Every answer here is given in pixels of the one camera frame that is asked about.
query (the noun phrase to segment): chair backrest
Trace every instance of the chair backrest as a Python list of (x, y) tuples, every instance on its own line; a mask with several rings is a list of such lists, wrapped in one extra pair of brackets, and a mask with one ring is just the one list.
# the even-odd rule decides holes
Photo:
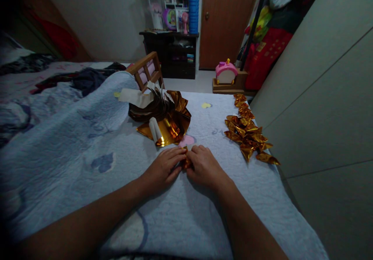
[[(155, 71), (153, 72), (152, 75), (149, 74), (149, 70), (148, 70), (148, 66), (147, 66), (147, 64), (150, 60), (153, 60), (153, 64), (154, 64), (154, 67), (155, 67)], [(146, 75), (146, 78), (147, 78), (148, 81), (151, 81), (153, 83), (158, 81), (159, 86), (161, 88), (164, 88), (163, 77), (162, 77), (162, 72), (160, 70), (160, 64), (159, 64), (157, 52), (153, 51), (153, 52), (149, 53), (144, 58), (137, 61), (134, 65), (130, 66), (127, 69), (127, 72), (129, 72), (130, 74), (132, 74), (135, 77), (135, 80), (136, 80), (137, 84), (139, 85), (140, 90), (142, 92), (145, 92), (146, 91), (146, 83), (145, 84), (143, 83), (143, 81), (141, 80), (140, 74), (139, 74), (139, 70), (141, 68), (144, 69), (144, 72), (145, 72), (145, 75)]]

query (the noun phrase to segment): blue container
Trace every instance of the blue container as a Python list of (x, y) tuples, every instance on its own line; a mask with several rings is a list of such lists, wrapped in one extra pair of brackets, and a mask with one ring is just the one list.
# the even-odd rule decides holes
[(198, 33), (199, 0), (189, 0), (189, 33)]

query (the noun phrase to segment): hand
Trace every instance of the hand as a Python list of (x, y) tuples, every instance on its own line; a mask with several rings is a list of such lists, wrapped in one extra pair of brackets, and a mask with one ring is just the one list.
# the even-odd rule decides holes
[(220, 187), (231, 181), (211, 151), (203, 145), (193, 146), (192, 150), (188, 151), (186, 155), (194, 165), (194, 170), (187, 169), (186, 174), (197, 184), (217, 191)]
[(181, 171), (177, 167), (172, 172), (172, 168), (181, 160), (186, 159), (186, 149), (174, 147), (163, 150), (153, 161), (149, 168), (139, 177), (146, 195), (158, 193), (170, 186)]

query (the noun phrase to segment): white wardrobe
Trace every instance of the white wardrobe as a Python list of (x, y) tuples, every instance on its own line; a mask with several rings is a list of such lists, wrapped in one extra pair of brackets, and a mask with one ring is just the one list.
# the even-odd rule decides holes
[(251, 108), (331, 259), (373, 258), (373, 0), (316, 0)]

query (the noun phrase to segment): wooden door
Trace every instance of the wooden door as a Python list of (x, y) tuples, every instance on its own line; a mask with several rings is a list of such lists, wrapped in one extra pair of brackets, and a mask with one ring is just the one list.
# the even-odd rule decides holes
[(215, 69), (221, 61), (234, 63), (255, 0), (202, 0), (200, 69)]

